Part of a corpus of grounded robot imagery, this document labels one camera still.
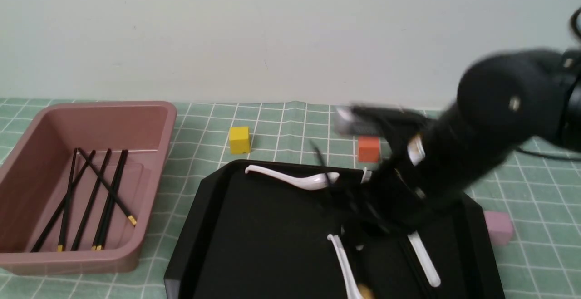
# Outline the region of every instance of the white wall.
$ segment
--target white wall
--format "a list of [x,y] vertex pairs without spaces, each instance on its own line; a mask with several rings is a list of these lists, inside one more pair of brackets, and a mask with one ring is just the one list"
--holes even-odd
[[0,97],[440,107],[581,0],[0,0]]

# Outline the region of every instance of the grid pattern mat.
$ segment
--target grid pattern mat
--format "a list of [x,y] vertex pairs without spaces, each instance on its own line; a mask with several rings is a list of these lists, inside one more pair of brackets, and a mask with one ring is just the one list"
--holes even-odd
[[[38,111],[66,100],[0,99],[0,162]],[[128,274],[12,276],[0,270],[0,299],[165,299],[162,276],[201,179],[239,158],[316,165],[312,140],[336,167],[359,163],[356,141],[330,127],[332,107],[300,102],[189,104],[178,109],[138,268]],[[425,112],[434,116],[437,112]],[[250,154],[228,150],[230,127],[249,126]],[[538,140],[526,149],[562,153]],[[384,154],[389,150],[382,143]],[[581,298],[581,163],[514,155],[468,190],[486,210],[510,213],[513,241],[495,248],[508,299]]]

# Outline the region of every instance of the cable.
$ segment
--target cable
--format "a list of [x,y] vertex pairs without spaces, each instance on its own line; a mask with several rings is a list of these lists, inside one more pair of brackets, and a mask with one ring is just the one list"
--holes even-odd
[[524,150],[522,148],[515,149],[516,152],[520,152],[522,154],[527,154],[530,156],[545,158],[547,160],[554,160],[554,161],[566,161],[566,162],[581,162],[581,157],[566,157],[566,156],[553,156],[548,154],[542,154],[540,152],[529,152],[528,150]]
[[579,20],[579,15],[581,15],[581,8],[579,8],[573,15],[571,15],[571,19],[569,23],[571,24],[571,30],[573,34],[577,37],[579,41],[581,41],[581,20]]

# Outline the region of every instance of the white ceramic spoon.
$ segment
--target white ceramic spoon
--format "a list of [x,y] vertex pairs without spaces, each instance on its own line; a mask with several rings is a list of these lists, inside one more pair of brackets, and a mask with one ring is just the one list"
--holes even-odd
[[[361,183],[369,181],[371,178],[371,171],[367,171],[367,168],[363,169],[363,178],[361,179]],[[411,243],[411,247],[413,247],[415,255],[418,257],[419,264],[422,266],[424,274],[426,274],[426,278],[432,287],[439,287],[440,283],[440,275],[438,274],[434,264],[432,262],[432,258],[428,254],[426,247],[423,245],[422,239],[419,237],[417,232],[414,232],[407,236],[409,242]]]
[[[266,167],[260,167],[258,165],[248,165],[244,172],[248,173],[250,171],[268,175],[275,179],[279,179],[280,181],[289,183],[297,188],[305,190],[320,190],[327,186],[324,173],[311,175],[308,177],[294,177],[286,175],[284,173],[280,173],[278,171],[267,169]],[[336,172],[329,172],[327,173],[327,175],[329,176],[329,180],[333,183],[337,181],[337,179],[339,178],[339,174]]]
[[347,254],[345,253],[345,248],[343,248],[341,239],[337,235],[327,235],[327,240],[332,242],[333,247],[335,248],[335,253],[337,254],[339,265],[341,266],[341,272],[343,273],[343,280],[345,281],[347,299],[364,299],[357,288],[357,283],[355,282],[355,277],[353,277],[351,265],[347,259]]

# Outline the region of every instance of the pink cube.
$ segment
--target pink cube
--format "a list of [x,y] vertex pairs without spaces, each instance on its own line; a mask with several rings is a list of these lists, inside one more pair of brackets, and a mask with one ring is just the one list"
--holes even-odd
[[510,215],[505,212],[485,211],[484,219],[492,245],[508,245],[514,233]]

